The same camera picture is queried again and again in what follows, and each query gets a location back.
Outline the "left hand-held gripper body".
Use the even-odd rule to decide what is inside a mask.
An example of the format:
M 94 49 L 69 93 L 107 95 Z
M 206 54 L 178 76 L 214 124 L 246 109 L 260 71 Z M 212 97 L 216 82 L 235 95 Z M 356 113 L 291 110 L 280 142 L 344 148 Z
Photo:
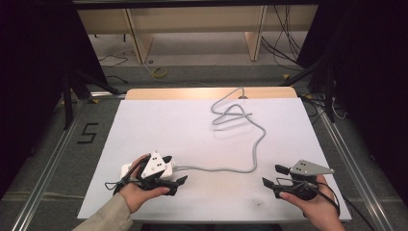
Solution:
M 128 171 L 128 182 L 135 183 L 144 191 L 160 187 L 169 188 L 166 195 L 175 195 L 179 186 L 175 181 L 161 179 L 161 175 L 165 170 L 166 164 L 163 158 L 155 151 L 131 164 Z

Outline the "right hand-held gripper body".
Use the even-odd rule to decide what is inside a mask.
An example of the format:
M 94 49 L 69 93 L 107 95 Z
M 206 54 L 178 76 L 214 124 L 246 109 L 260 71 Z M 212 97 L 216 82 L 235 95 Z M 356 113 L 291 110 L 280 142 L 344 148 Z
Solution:
M 299 160 L 293 167 L 289 167 L 291 176 L 290 185 L 274 184 L 273 192 L 276 198 L 279 193 L 291 193 L 302 200 L 311 200 L 316 197 L 318 182 L 317 176 L 320 174 L 333 174 L 335 170 L 330 167 L 323 167 L 309 161 Z

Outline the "white power strip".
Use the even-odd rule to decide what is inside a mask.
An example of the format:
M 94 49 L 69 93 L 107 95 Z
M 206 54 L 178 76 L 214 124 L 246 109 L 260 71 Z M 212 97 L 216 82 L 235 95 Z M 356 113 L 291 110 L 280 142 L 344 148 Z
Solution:
M 128 171 L 130 170 L 130 168 L 131 168 L 131 164 L 123 165 L 123 166 L 121 167 L 120 176 L 121 176 L 121 177 L 125 176 L 125 175 L 128 173 Z M 172 161 L 170 161 L 169 163 L 166 163 L 166 170 L 165 170 L 164 173 L 161 175 L 161 179 L 171 180 L 171 179 L 172 179 L 173 169 L 174 169 L 174 168 L 175 168 L 175 164 L 174 164 Z

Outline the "person's right hand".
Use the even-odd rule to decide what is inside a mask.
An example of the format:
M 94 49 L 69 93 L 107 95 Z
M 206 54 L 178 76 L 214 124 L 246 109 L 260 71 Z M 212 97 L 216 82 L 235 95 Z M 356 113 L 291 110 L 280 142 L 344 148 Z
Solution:
M 298 207 L 319 231 L 345 231 L 336 208 L 323 196 L 302 200 L 288 192 L 281 192 L 283 200 Z

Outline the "person's left hand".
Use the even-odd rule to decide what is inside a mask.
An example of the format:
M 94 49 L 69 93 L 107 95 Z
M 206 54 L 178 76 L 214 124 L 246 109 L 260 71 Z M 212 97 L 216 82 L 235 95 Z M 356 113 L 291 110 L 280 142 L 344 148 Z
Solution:
M 120 189 L 119 194 L 124 198 L 130 213 L 134 214 L 147 200 L 165 195 L 168 192 L 169 188 L 164 187 L 144 191 L 135 183 L 129 183 Z

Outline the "white table board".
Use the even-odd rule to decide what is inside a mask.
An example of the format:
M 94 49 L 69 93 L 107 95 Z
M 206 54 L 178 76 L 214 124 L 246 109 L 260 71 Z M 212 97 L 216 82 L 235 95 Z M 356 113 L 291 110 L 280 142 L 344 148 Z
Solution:
M 172 156 L 175 178 L 188 175 L 174 196 L 147 201 L 132 218 L 151 223 L 301 221 L 302 212 L 274 196 L 262 178 L 280 181 L 276 165 L 327 161 L 298 98 L 124 100 L 79 212 L 93 215 L 119 180 L 121 167 L 158 151 Z

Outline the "black metal stand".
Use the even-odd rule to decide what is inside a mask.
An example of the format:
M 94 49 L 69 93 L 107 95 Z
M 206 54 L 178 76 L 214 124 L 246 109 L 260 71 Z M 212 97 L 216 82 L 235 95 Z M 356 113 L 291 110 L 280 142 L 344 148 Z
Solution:
M 111 87 L 108 84 L 105 75 L 102 75 L 101 77 L 94 77 L 77 67 L 70 67 L 64 72 L 62 76 L 62 83 L 64 97 L 65 130 L 73 121 L 73 107 L 71 97 L 72 90 L 79 99 L 90 98 L 91 93 L 87 87 L 88 83 L 96 85 L 100 89 L 106 90 L 113 95 L 125 94 L 125 91 Z
M 293 85 L 308 76 L 312 76 L 312 80 L 308 85 L 310 92 L 316 92 L 317 90 L 324 88 L 324 111 L 329 120 L 334 122 L 334 110 L 332 107 L 332 97 L 334 96 L 334 78 L 328 62 L 317 61 L 315 64 L 312 64 L 294 75 L 294 77 L 290 77 L 288 80 L 285 80 L 284 83 L 281 84 L 281 87 L 289 87 L 290 85 Z

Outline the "black curtain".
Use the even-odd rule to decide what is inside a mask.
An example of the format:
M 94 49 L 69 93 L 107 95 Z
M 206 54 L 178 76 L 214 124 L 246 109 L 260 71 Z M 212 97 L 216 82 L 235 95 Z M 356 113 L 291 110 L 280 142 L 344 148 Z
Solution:
M 330 59 L 335 93 L 408 206 L 408 0 L 318 0 L 298 63 L 310 66 L 346 21 Z
M 73 0 L 0 0 L 0 199 L 72 69 L 106 81 Z

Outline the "wooden shelf unit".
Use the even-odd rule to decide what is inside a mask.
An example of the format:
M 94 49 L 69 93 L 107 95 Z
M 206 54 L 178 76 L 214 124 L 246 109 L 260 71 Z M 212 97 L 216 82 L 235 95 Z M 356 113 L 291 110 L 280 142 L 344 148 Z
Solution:
M 153 38 L 164 33 L 243 32 L 249 59 L 258 59 L 261 35 L 278 31 L 285 10 L 290 11 L 290 29 L 308 31 L 316 5 L 192 7 L 80 10 L 78 14 L 90 35 L 128 35 L 137 61 L 147 59 Z

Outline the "aluminium floor rail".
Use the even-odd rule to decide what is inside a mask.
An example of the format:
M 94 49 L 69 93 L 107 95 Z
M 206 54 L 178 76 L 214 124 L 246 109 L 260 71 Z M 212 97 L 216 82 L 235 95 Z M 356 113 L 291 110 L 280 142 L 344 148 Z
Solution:
M 321 120 L 359 194 L 357 198 L 342 194 L 350 213 L 359 217 L 370 231 L 395 231 L 379 197 L 368 181 L 367 172 L 358 166 L 358 162 L 354 158 L 351 149 L 347 146 L 338 124 L 329 118 L 323 99 L 312 94 L 300 95 L 300 98 L 304 103 L 308 103 L 315 108 L 312 123 L 315 124 L 319 119 Z
M 106 91 L 76 98 L 65 122 L 59 104 L 29 157 L 0 200 L 0 230 L 70 231 L 125 96 Z

